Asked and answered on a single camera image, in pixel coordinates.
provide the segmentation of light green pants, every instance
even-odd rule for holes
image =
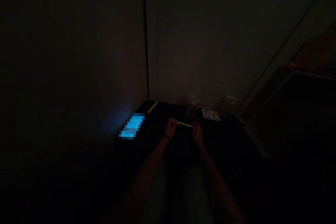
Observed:
[[[173,201],[168,201],[167,163],[163,159],[142,215],[142,223],[213,223],[202,171],[183,169]]]

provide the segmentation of hand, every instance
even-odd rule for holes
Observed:
[[[176,124],[177,124],[177,120],[175,118],[170,118],[168,123],[166,124],[166,129],[164,130],[164,134],[168,135],[170,139],[173,137],[175,133]]]
[[[196,145],[203,145],[203,131],[198,122],[192,123],[193,129],[192,129],[192,139],[194,140]]]

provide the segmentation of dark table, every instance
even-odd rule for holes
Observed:
[[[186,106],[173,105],[159,102],[148,114],[147,111],[155,104],[155,101],[145,101],[136,111],[144,113],[145,120],[138,135],[134,140],[117,139],[116,146],[151,151],[163,136],[164,128],[169,118],[176,118],[182,123],[191,124],[194,121],[200,123],[203,129],[203,142],[209,154],[214,160],[224,161],[230,164],[241,163],[246,151],[246,141],[250,142],[243,127],[233,116],[222,119],[220,122],[203,119],[202,110],[197,109],[195,117],[187,117]],[[177,126],[169,148],[168,155],[194,159],[197,153],[192,142],[191,128]]]

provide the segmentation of white object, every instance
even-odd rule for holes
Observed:
[[[185,124],[185,123],[183,123],[183,122],[179,122],[179,121],[177,121],[176,123],[177,123],[177,125],[181,125],[181,126],[188,127],[188,128],[192,128],[192,127],[193,127],[193,126],[190,125],[190,124]]]
[[[152,109],[157,105],[157,103],[158,103],[158,101],[157,101],[156,103],[154,103],[154,105],[147,111],[148,114],[149,114],[149,113],[152,111]]]
[[[221,118],[219,117],[218,113],[213,110],[205,110],[202,109],[202,116],[204,119],[214,120],[214,121],[220,121]]]

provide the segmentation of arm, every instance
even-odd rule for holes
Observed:
[[[175,128],[176,119],[170,118],[164,132],[165,136],[140,166],[129,187],[106,214],[102,223],[139,222],[166,146],[173,137]]]
[[[215,219],[219,223],[247,223],[228,186],[203,145],[203,133],[200,124],[198,122],[193,124],[192,138],[201,158],[204,185]]]

